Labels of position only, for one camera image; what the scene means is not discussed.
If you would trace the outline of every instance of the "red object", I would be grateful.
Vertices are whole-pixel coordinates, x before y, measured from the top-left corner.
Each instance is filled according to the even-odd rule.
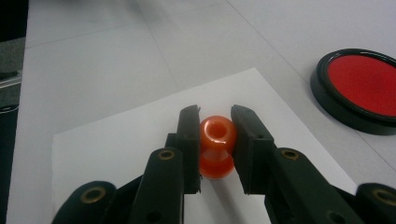
[[[233,170],[233,147],[236,128],[222,116],[212,116],[201,122],[200,172],[208,178],[218,179]]]
[[[352,104],[384,116],[396,116],[396,68],[378,59],[347,55],[329,65],[329,79]]]

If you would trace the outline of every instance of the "bolt hole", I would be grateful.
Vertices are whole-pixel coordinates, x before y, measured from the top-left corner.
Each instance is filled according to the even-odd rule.
[[[163,150],[158,154],[160,160],[167,161],[175,157],[175,152],[171,150]]]
[[[388,205],[396,206],[396,195],[384,189],[375,189],[373,192],[374,196]]]
[[[284,158],[292,161],[296,161],[300,157],[300,155],[297,152],[288,149],[283,149],[281,153]]]
[[[327,214],[327,217],[334,223],[337,224],[343,224],[346,223],[346,220],[344,219],[343,216],[341,216],[340,214],[334,212],[334,211],[329,211]]]
[[[81,201],[83,203],[96,203],[105,197],[106,190],[103,187],[93,187],[84,191],[81,194]]]
[[[158,222],[161,220],[161,213],[158,211],[150,212],[146,216],[146,220],[150,223]]]
[[[194,138],[194,137],[195,137],[195,135],[192,134],[192,133],[186,133],[186,134],[184,134],[184,138]]]

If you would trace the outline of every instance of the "white paper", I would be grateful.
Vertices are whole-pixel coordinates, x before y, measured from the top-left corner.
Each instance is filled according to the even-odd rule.
[[[149,154],[176,132],[179,111],[189,105],[201,107],[201,120],[229,118],[232,105],[253,109],[278,147],[300,150],[331,184],[355,192],[355,183],[332,156],[261,74],[250,69],[55,135],[54,212],[85,183],[104,180],[119,188],[142,175]],[[263,196],[245,195],[236,171],[220,180],[204,179],[201,187],[202,193],[186,195],[185,223],[270,223]]]

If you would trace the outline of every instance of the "black rim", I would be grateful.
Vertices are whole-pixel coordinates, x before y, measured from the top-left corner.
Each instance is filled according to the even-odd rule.
[[[386,115],[377,114],[373,111],[364,109],[364,108],[360,107],[359,105],[355,105],[354,103],[350,102],[343,94],[341,94],[334,87],[334,85],[330,81],[329,74],[328,74],[329,65],[335,59],[338,59],[340,57],[347,56],[347,55],[360,55],[360,56],[378,59],[379,61],[390,64],[396,68],[396,60],[395,59],[390,58],[389,56],[378,53],[378,52],[370,51],[367,49],[337,50],[333,53],[330,53],[330,54],[327,54],[326,56],[324,56],[318,63],[317,74],[318,74],[319,81],[323,84],[324,88],[326,88],[327,91],[331,92],[333,97],[339,103],[341,103],[342,105],[346,106],[347,108],[349,108],[355,112],[362,114],[363,116],[366,116],[370,119],[380,119],[380,120],[384,120],[384,121],[395,122],[396,116],[386,116]]]
[[[324,56],[311,77],[311,89],[315,98],[330,115],[355,130],[390,135],[396,134],[396,116],[386,116],[353,104],[332,84],[328,68],[332,61],[347,55],[374,58],[396,67],[396,60],[367,49],[341,49]]]

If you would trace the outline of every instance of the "orange spool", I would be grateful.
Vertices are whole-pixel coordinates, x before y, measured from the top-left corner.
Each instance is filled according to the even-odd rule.
[[[233,170],[233,147],[236,141],[236,128],[222,116],[204,119],[201,130],[201,175],[218,179]]]

